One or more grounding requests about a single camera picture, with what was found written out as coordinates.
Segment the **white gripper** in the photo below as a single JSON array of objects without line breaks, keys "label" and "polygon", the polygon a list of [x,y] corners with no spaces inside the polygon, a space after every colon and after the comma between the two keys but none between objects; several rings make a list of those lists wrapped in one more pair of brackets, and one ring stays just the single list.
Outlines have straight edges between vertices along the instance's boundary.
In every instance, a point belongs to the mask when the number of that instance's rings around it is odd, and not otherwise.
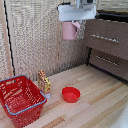
[{"label": "white gripper", "polygon": [[58,11],[61,22],[94,19],[96,16],[96,6],[94,4],[84,5],[80,9],[75,9],[71,5],[60,5]]}]

